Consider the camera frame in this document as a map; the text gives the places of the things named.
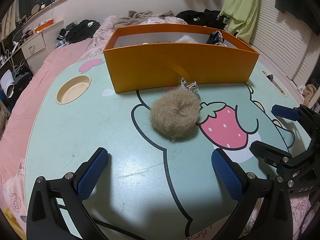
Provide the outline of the beige fluffy scrunchie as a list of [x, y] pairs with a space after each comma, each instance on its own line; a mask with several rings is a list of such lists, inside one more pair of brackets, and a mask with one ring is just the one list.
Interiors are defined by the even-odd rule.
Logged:
[[184, 87], [177, 87], [155, 100], [150, 107], [151, 127], [171, 140], [184, 140], [196, 126], [200, 97]]

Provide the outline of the black lace fabric bundle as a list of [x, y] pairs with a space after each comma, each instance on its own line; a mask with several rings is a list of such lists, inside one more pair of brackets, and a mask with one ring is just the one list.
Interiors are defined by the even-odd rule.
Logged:
[[224, 43], [224, 41], [225, 41], [225, 39], [223, 38], [222, 33], [217, 30], [209, 35], [209, 38], [208, 38], [206, 44], [226, 47], [227, 45]]

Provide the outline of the pink floral bedsheet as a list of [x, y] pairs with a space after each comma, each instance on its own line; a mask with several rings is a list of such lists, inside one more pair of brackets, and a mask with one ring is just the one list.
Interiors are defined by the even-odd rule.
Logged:
[[82, 41], [52, 52], [22, 92], [1, 139], [1, 207], [21, 238], [38, 176], [61, 178], [103, 147], [106, 170], [84, 202], [95, 218], [144, 239], [211, 239], [236, 206], [215, 176], [216, 145], [196, 129], [185, 141], [156, 133], [148, 107], [164, 88], [117, 94], [106, 64], [89, 89], [60, 105], [59, 87], [80, 74]]

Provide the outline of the silver hair clip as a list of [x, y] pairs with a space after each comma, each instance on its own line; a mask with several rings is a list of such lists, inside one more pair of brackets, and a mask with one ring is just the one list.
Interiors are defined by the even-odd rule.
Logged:
[[198, 87], [196, 81], [187, 81], [183, 77], [180, 77], [180, 83], [181, 83], [182, 87], [185, 87], [186, 89], [188, 89], [194, 93], [197, 93], [199, 91], [199, 87]]

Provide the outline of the black hanging garment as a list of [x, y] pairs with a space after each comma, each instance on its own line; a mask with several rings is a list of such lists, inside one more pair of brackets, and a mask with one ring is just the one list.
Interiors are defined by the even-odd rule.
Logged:
[[319, 35], [319, 0], [276, 0], [275, 8], [289, 12]]

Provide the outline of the green hanging cloth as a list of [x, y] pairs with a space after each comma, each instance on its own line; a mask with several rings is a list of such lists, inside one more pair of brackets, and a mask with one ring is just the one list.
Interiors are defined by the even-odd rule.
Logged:
[[225, 31], [249, 43], [258, 18], [260, 0], [225, 0], [220, 11], [227, 16]]

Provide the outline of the black clothes pile right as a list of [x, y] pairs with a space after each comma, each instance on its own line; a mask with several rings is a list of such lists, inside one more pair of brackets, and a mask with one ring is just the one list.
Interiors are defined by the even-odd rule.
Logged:
[[224, 15], [219, 15], [218, 10], [205, 9], [204, 12], [185, 10], [178, 13], [175, 17], [183, 19], [189, 25], [205, 26], [215, 29], [224, 29], [228, 18]]

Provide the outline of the black clothes pile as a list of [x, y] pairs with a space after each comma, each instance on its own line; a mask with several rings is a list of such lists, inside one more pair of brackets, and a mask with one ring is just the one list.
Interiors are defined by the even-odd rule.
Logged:
[[205, 26], [215, 29], [224, 29], [228, 18], [224, 15], [219, 15], [218, 10], [205, 9], [204, 12], [185, 10], [178, 13], [175, 17], [183, 19], [189, 25]]
[[93, 38], [99, 27], [100, 23], [95, 20], [82, 20], [79, 24], [72, 22], [60, 30], [56, 38], [56, 48]]

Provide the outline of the white fluffy item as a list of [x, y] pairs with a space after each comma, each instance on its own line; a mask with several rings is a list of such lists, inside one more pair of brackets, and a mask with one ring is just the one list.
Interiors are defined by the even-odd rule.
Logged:
[[175, 43], [197, 43], [197, 41], [190, 35], [183, 35], [181, 38], [176, 40]]

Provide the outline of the white drawer cabinet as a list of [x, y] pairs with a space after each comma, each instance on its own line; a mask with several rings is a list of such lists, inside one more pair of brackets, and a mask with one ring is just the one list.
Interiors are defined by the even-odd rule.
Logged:
[[34, 75], [48, 55], [56, 49], [57, 36], [63, 28], [63, 21], [54, 23], [33, 35], [21, 46], [24, 58]]

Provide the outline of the orange cardboard box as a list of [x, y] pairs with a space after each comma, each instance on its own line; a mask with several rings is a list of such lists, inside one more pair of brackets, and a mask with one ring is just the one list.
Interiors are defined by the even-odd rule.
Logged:
[[[226, 47], [206, 44], [214, 31], [172, 23], [118, 28], [103, 49], [115, 92], [176, 86], [180, 77], [198, 84], [247, 82], [259, 53], [224, 30]], [[175, 43], [183, 35], [197, 43]]]

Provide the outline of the black clothes pile left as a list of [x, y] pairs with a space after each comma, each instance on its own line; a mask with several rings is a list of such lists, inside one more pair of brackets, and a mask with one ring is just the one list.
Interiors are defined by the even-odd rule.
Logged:
[[72, 22], [60, 30], [56, 38], [56, 48], [93, 38], [99, 27], [100, 23], [95, 20], [82, 20], [79, 24]]

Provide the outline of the small orange box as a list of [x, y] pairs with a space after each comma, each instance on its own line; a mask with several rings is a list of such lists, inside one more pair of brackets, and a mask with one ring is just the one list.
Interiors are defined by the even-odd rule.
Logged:
[[40, 25], [34, 29], [34, 33], [38, 33], [42, 31], [44, 28], [51, 26], [52, 24], [54, 24], [54, 19], [47, 19], [41, 22]]

